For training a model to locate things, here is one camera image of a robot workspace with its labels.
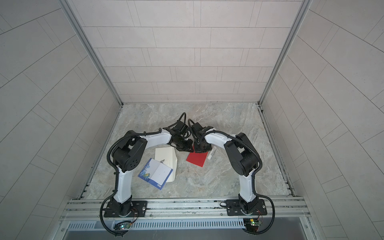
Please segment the red paper envelope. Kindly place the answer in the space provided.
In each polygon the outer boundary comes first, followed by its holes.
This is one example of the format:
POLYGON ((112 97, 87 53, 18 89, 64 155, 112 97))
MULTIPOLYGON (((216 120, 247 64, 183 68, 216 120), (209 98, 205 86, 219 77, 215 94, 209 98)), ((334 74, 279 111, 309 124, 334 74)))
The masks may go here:
POLYGON ((196 166, 203 167, 204 163, 205 163, 205 161, 207 159, 208 153, 209 152, 205 152, 205 153, 196 153, 196 152, 189 153, 189 155, 187 156, 186 161, 188 163, 194 164, 196 166))

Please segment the white glue stick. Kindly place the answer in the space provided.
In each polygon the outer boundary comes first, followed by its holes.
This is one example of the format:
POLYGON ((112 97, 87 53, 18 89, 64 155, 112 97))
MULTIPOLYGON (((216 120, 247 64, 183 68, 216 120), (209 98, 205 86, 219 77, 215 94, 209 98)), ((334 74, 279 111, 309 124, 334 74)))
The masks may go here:
POLYGON ((212 156, 215 153, 216 149, 217 148, 215 146, 212 147, 212 149, 210 150, 210 152, 207 155, 207 160, 211 160, 212 159, 212 156))

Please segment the cream paper envelope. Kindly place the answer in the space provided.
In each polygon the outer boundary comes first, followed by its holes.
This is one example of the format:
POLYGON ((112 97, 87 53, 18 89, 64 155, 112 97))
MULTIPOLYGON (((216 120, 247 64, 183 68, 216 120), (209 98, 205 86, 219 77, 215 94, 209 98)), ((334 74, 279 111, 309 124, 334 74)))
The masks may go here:
POLYGON ((175 148, 173 147, 156 148, 155 160, 163 163, 164 165, 168 166, 173 170, 170 177, 167 179, 167 183, 173 182, 176 178, 176 170, 177 170, 177 162, 178 162, 175 148))

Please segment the blue bordered white card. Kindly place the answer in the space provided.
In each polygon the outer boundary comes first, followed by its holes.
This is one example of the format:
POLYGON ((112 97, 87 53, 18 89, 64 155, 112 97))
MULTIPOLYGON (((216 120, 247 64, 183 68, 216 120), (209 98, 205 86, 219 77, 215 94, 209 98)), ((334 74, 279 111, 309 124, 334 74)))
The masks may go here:
POLYGON ((173 169, 155 159, 149 159, 138 177, 155 188, 162 190, 173 169))

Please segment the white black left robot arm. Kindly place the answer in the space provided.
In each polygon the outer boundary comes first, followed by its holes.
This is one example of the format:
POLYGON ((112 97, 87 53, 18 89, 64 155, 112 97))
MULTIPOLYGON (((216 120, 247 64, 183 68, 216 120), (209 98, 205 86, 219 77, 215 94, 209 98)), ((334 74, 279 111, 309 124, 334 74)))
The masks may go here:
POLYGON ((189 128, 181 120, 156 132, 136 133, 128 131, 117 140, 107 153, 107 162, 115 169, 115 188, 107 208, 120 216, 127 216, 132 206, 131 184, 133 171, 139 165, 145 149, 170 145, 180 152, 192 153, 193 141, 189 139, 189 128))

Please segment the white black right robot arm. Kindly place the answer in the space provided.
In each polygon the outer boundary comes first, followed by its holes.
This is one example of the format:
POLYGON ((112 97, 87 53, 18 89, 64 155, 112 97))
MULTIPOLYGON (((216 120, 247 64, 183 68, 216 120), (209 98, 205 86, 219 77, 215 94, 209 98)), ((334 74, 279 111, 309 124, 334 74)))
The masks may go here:
POLYGON ((260 199, 255 187, 255 175, 263 163, 248 137, 244 133, 231 136, 211 126, 202 127, 190 119, 188 125, 194 138, 195 153, 207 153, 213 145, 226 151, 232 168, 239 175, 239 208, 243 214, 266 215, 265 202, 260 199))

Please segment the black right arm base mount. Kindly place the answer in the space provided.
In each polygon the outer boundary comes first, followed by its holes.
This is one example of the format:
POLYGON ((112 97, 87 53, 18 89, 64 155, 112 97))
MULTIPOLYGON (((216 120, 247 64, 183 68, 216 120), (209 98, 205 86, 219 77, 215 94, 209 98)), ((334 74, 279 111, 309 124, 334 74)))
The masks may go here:
POLYGON ((266 216, 268 214, 265 201, 254 199, 247 203, 244 200, 225 200, 220 203, 227 210, 228 216, 266 216))

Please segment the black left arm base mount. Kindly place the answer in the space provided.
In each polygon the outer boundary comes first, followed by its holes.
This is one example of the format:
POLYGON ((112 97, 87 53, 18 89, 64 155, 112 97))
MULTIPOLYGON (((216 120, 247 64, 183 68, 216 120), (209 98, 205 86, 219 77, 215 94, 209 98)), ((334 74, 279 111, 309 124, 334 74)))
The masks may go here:
POLYGON ((133 218, 144 217, 146 214, 147 201, 128 201, 120 204, 113 199, 112 203, 108 203, 104 208, 103 217, 106 218, 133 218))

